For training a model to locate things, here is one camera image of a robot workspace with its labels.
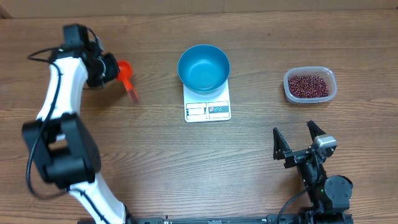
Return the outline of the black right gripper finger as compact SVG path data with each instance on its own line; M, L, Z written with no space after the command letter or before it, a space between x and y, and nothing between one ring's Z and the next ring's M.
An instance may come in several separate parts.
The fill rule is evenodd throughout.
M310 131L312 140L314 140L317 136L326 134L326 132L319 128L313 120L307 122L307 127Z
M291 153L292 150L284 139L283 135L277 128L273 129L273 138L274 138L274 160L285 159L288 153Z

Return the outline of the red plastic measuring scoop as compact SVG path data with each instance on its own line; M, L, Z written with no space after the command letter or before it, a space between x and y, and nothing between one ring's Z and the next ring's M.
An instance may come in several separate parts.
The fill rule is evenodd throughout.
M138 94L130 81L130 78L132 77L133 74L130 63L125 60L118 60L118 67L119 67L119 73L116 79L121 83L123 83L130 99L134 103L138 103L139 102Z

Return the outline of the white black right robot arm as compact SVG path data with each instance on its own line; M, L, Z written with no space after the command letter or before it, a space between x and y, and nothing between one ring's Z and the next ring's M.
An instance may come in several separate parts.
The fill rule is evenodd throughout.
M286 169L295 167L304 189L293 196L276 215L276 223L353 223L350 207L353 183L343 175L327 176L323 163L337 147L336 139L319 128L314 121L307 122L312 144L306 149L293 151L277 128L273 129L275 160L284 160ZM311 203L297 214L284 214L285 209L301 195L307 194Z

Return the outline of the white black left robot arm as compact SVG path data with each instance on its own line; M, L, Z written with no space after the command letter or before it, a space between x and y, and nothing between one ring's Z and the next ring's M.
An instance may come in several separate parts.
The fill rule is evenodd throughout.
M139 97L130 82L130 64L105 53L99 38L89 38L93 34L84 25L70 24L63 27L64 43L48 49L45 101L36 120L22 126L29 149L25 181L41 200L71 195L92 223L135 223L103 179L100 152L80 119L80 105L85 85L102 88L114 79L124 84L133 102Z

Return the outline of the white digital kitchen scale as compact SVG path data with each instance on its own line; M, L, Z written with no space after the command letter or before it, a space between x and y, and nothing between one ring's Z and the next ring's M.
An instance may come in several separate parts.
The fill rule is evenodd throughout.
M210 94L199 94L183 87L184 119L187 123L228 121L231 119L229 85Z

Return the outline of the blue bowl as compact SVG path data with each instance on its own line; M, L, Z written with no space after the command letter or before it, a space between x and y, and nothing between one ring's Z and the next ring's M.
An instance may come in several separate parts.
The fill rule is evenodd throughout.
M214 45L190 47L181 55L177 73L192 92L206 95L219 90L229 78L231 65L228 56Z

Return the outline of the red beans in container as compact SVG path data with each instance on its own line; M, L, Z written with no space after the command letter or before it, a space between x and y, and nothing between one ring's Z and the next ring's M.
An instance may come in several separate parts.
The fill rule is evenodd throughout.
M293 76L288 78L291 94L296 98L321 98L329 96L326 81L319 76Z

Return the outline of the clear plastic food container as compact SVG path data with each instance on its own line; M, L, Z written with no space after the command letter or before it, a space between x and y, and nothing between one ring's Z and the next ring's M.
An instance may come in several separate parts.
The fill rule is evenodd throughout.
M286 100L291 104L324 103L338 91L334 73L327 67L297 67L283 79Z

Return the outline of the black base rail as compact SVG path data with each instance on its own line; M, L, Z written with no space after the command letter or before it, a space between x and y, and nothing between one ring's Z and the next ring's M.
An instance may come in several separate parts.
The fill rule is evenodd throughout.
M332 215L314 216L312 223L318 224L353 224L352 215L345 215L345 218ZM240 217L240 218L183 218L183 219L163 219L163 218L135 218L133 223L138 224L277 224L277 215L270 214L266 217Z

